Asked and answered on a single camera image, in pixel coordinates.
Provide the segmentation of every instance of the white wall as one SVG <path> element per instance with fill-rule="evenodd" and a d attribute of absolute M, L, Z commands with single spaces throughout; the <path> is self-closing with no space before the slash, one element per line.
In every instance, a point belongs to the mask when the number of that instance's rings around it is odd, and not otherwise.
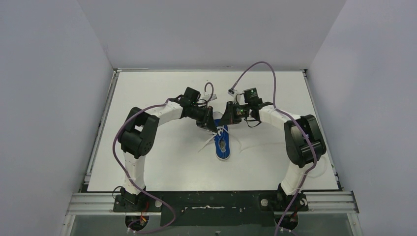
<path fill-rule="evenodd" d="M 308 70 L 366 236 L 416 235 L 417 1 L 347 0 Z"/>
<path fill-rule="evenodd" d="M 307 68 L 346 0 L 78 0 L 115 68 Z"/>
<path fill-rule="evenodd" d="M 0 3 L 0 235 L 57 235 L 112 68 L 75 0 Z"/>

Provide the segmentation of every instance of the white table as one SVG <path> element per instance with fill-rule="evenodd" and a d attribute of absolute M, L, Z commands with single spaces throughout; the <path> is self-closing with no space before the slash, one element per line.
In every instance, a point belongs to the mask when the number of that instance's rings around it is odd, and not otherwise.
<path fill-rule="evenodd" d="M 186 87 L 201 93 L 204 84 L 214 84 L 217 100 L 210 103 L 215 111 L 224 112 L 232 99 L 227 90 L 241 72 L 121 72 L 93 164 L 88 191 L 112 191 L 122 185 L 124 173 L 112 155 L 112 141 L 132 107 L 145 108 L 163 103 L 168 97 L 183 94 Z M 288 112 L 315 114 L 302 72 L 276 72 L 276 103 Z M 237 85 L 242 91 L 256 87 L 263 101 L 272 101 L 271 72 L 248 72 Z M 145 162 L 145 183 L 150 191 L 221 191 L 276 190 L 284 178 L 289 159 L 284 133 L 266 123 L 256 128 L 245 122 L 229 126 L 231 156 L 219 161 L 214 144 L 198 150 L 210 137 L 190 118 L 175 120 L 158 128 L 154 146 Z M 117 144 L 117 155 L 124 157 Z M 311 171 L 304 189 L 338 189 L 328 155 Z"/>

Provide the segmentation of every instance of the red wire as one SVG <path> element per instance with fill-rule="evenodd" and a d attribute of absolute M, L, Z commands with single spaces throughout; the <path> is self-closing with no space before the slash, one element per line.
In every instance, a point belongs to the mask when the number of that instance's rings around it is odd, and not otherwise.
<path fill-rule="evenodd" d="M 142 216 L 142 213 L 146 212 L 148 210 L 148 207 L 149 207 L 149 202 L 146 202 L 146 208 L 143 211 L 141 211 L 141 220 L 144 219 L 144 217 Z"/>

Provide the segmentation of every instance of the blue shoe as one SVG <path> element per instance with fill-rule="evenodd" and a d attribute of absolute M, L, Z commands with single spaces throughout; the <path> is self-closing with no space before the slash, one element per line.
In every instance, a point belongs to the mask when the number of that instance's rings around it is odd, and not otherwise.
<path fill-rule="evenodd" d="M 220 119 L 215 119 L 214 123 L 218 127 L 217 135 L 214 137 L 214 143 L 216 145 L 216 155 L 217 158 L 221 161 L 227 160 L 230 156 L 230 148 L 229 148 L 229 129 L 227 125 L 219 128 Z"/>

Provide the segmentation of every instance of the black mounting plate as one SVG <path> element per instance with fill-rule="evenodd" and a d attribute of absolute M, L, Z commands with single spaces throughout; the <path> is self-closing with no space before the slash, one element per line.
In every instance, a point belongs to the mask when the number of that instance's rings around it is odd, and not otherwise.
<path fill-rule="evenodd" d="M 274 211 L 284 211 L 287 201 L 279 201 L 278 191 L 186 191 L 186 192 L 149 192 L 171 205 L 177 215 L 172 226 L 235 226 L 242 224 L 258 224 L 263 227 L 275 225 Z M 290 211 L 300 209 L 299 199 L 306 198 L 304 194 L 297 196 Z M 165 207 L 156 207 L 155 200 L 149 200 L 147 212 L 161 212 L 161 225 L 172 220 L 171 211 Z M 261 200 L 267 199 L 268 206 L 261 206 Z M 116 196 L 114 212 L 141 212 L 143 204 L 132 205 Z"/>

